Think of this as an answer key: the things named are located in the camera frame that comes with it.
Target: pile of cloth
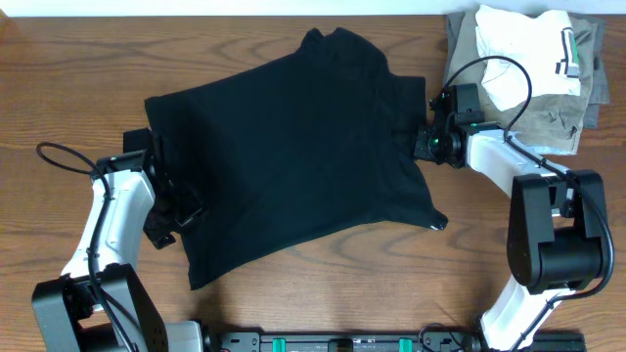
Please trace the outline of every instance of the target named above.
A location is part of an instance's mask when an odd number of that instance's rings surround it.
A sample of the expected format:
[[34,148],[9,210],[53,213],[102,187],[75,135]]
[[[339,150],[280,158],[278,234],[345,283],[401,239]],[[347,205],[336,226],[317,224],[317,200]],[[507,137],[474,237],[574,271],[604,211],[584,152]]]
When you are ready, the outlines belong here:
[[[532,82],[532,100],[515,123],[518,139],[538,154],[576,154],[584,128],[596,128],[610,101],[601,51],[604,21],[565,11],[537,18],[481,5],[447,16],[444,83],[463,65],[486,56],[519,62]],[[464,70],[452,84],[476,83],[487,121],[508,124],[527,96],[523,73],[489,60]]]

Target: folded fabric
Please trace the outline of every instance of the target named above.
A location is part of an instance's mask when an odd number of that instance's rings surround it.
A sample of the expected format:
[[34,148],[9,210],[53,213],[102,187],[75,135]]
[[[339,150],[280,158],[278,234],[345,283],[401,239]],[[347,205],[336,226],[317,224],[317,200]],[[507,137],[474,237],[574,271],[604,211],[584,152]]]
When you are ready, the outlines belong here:
[[[450,60],[448,76],[461,66],[478,59],[476,49],[476,9],[469,10],[462,19],[457,46]],[[518,138],[540,154],[575,154],[578,149],[582,118],[589,101],[593,86],[593,49],[596,26],[585,20],[571,20],[575,40],[578,43],[580,61],[581,95],[544,95],[531,100],[528,109],[514,126],[514,131],[521,132]],[[508,124],[517,114],[523,103],[514,109],[498,110],[480,84],[486,69],[485,63],[478,63],[464,70],[454,84],[476,83],[480,104],[488,121]]]
[[412,161],[425,80],[345,30],[264,66],[146,101],[165,166],[209,212],[181,234],[192,289],[290,245],[390,220],[443,229]]
[[[478,56],[506,56],[520,63],[533,83],[532,96],[580,95],[578,51],[569,16],[552,10],[536,19],[480,5],[476,13]],[[482,86],[499,110],[514,108],[527,95],[517,66],[490,60]]]
[[[461,23],[465,17],[465,12],[452,13],[446,16],[446,35],[448,38],[448,57],[446,60],[446,66],[443,75],[443,83],[445,83],[448,77],[448,69],[450,61],[454,55],[454,51],[457,47],[459,33],[461,32]],[[597,30],[594,34],[594,75],[591,95],[589,97],[589,105],[585,110],[583,117],[584,128],[596,128],[598,126],[598,119],[600,115],[600,105],[610,103],[610,94],[608,88],[608,81],[606,79],[606,72],[604,70],[604,63],[602,59],[602,46],[604,41],[604,27],[605,23],[601,19],[597,19],[588,15],[581,14],[569,14],[571,19],[585,20],[588,23],[595,23]],[[579,31],[574,28],[574,35]],[[532,110],[526,110],[524,114],[525,118],[532,115]]]

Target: gray cloth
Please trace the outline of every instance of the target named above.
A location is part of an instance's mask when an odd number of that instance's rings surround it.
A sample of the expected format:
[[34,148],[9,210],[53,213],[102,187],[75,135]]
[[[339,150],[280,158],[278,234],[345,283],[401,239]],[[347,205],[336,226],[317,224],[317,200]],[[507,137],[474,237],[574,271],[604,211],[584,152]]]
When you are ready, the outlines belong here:
[[[597,19],[587,15],[581,14],[569,14],[572,18],[579,20],[586,20],[590,23],[595,23],[598,28],[594,33],[594,77],[591,96],[589,97],[589,105],[585,110],[583,117],[583,126],[585,128],[597,128],[598,118],[600,115],[600,105],[610,103],[610,95],[608,89],[608,81],[606,79],[606,72],[604,71],[604,63],[602,60],[602,47],[604,41],[604,20]],[[461,31],[461,23],[465,16],[464,12],[449,14],[446,17],[446,34],[448,37],[448,60],[444,70],[444,83],[448,77],[448,67],[457,46],[459,39],[459,32]]]
[[[475,14],[477,9],[464,14],[451,14],[446,28],[453,32],[457,44],[451,55],[445,79],[462,65],[478,58],[476,50]],[[589,103],[593,86],[593,53],[595,32],[598,25],[586,20],[571,19],[574,36],[578,47],[581,66],[581,95],[543,95],[530,102],[524,116],[515,124],[514,131],[520,132],[517,137],[527,146],[533,147],[541,154],[575,154],[578,149],[580,133],[583,126],[583,115]],[[455,84],[476,83],[481,106],[488,121],[507,124],[517,114],[521,105],[505,111],[499,111],[489,99],[480,81],[484,75],[486,64],[479,63],[467,68],[456,79]]]

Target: gray towel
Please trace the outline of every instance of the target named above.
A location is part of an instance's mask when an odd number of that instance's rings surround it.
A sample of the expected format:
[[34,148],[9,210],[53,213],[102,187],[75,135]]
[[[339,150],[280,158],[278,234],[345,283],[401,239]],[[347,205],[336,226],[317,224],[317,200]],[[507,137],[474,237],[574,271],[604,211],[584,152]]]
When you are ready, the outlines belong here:
[[[448,33],[449,48],[445,79],[467,62],[477,59],[475,13],[477,9],[466,13],[448,15],[446,31]],[[592,22],[574,16],[571,18],[574,35],[581,60],[581,96],[544,95],[535,97],[530,103],[524,116],[515,124],[514,130],[521,132],[519,139],[541,154],[575,154],[580,140],[583,126],[583,115],[592,96],[592,87],[596,87],[591,102],[604,102],[608,98],[608,85],[605,80],[604,67],[600,58],[602,43],[596,44],[597,36],[604,36],[604,31],[598,31],[602,21],[594,19]],[[487,120],[499,121],[506,124],[521,108],[521,104],[513,109],[499,111],[491,103],[489,97],[480,85],[484,75],[485,64],[477,64],[466,69],[455,83],[477,83],[481,105]],[[601,84],[595,85],[594,78]],[[588,115],[593,117],[592,108]]]

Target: wooden tabletop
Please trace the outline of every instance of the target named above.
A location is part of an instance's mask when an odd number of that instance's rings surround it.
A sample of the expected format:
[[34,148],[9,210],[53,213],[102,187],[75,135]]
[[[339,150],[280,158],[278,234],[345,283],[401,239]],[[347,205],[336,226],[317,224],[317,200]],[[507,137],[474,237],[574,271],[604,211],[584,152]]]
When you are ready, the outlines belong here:
[[[562,304],[546,329],[581,330],[592,351],[626,349],[626,18],[607,17],[611,105],[585,130],[577,156],[554,157],[604,177],[617,264],[601,295]],[[58,142],[96,159],[121,153],[122,132],[148,125],[144,99],[202,85],[293,52],[306,31],[346,27],[387,55],[391,71],[441,87],[443,17],[19,19],[0,39],[0,346],[42,350],[30,306],[78,245],[89,180],[34,151]],[[167,322],[266,331],[410,331],[430,322],[468,328],[510,271],[508,198],[471,170],[419,163],[443,232],[395,223],[358,226],[248,263],[190,291],[180,242],[145,237],[138,274]],[[93,324],[104,321],[94,317]]]

